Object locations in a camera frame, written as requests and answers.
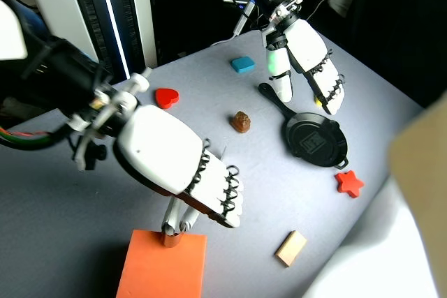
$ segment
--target white cable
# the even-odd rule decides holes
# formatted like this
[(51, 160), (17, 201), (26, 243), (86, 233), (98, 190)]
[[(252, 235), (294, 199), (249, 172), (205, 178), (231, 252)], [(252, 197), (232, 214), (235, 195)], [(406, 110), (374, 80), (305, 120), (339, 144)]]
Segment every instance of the white cable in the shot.
[(229, 39), (227, 39), (227, 40), (222, 40), (222, 41), (219, 41), (219, 42), (214, 42), (211, 46), (213, 46), (213, 45), (218, 45), (219, 43), (224, 43), (224, 42), (231, 41), (231, 40), (234, 39), (235, 37), (236, 37), (236, 34), (233, 34), (233, 36), (231, 36)]
[(320, 2), (318, 3), (318, 5), (317, 5), (317, 6), (315, 7), (315, 9), (314, 9), (314, 12), (312, 12), (312, 13), (309, 15), (309, 17), (307, 17), (306, 21), (309, 21), (309, 19), (312, 17), (312, 15), (315, 14), (316, 10), (318, 10), (318, 7), (320, 7), (320, 5), (321, 5), (324, 1), (326, 1), (326, 0), (322, 0), (322, 1), (320, 1)]

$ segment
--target gray table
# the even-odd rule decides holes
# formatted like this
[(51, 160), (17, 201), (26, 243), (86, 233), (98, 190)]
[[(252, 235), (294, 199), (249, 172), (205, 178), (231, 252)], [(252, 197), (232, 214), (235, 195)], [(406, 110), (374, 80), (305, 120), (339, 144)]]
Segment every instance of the gray table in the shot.
[[(361, 196), (337, 192), (334, 168), (292, 157), (280, 136), (283, 117), (257, 91), (267, 81), (261, 35), (251, 32), (157, 68), (139, 99), (172, 87), (180, 101), (169, 110), (224, 161), (240, 167), (245, 183), (241, 227), (228, 229), (201, 216), (192, 232), (208, 236), (203, 297), (299, 297), (333, 254), (387, 176), (393, 137), (421, 108), (330, 41), (346, 75), (346, 98), (336, 119), (349, 143), (347, 170), (365, 182)], [(250, 56), (256, 69), (238, 75), (229, 61)], [(302, 75), (293, 76), (297, 112), (320, 112)], [(228, 124), (238, 110), (251, 130)], [(22, 124), (53, 129), (59, 112)], [(114, 297), (133, 229), (159, 230), (168, 198), (128, 176), (110, 152), (93, 172), (78, 172), (63, 142), (21, 152), (0, 148), (0, 295), (2, 297)], [(273, 257), (291, 230), (308, 243), (287, 269)]]

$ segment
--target orange box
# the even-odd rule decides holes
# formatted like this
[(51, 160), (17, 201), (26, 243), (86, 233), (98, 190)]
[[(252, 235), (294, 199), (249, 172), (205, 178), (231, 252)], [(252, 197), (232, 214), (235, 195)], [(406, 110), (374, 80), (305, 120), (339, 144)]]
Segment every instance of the orange box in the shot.
[(183, 234), (176, 247), (160, 232), (134, 230), (117, 298), (200, 298), (207, 237)]

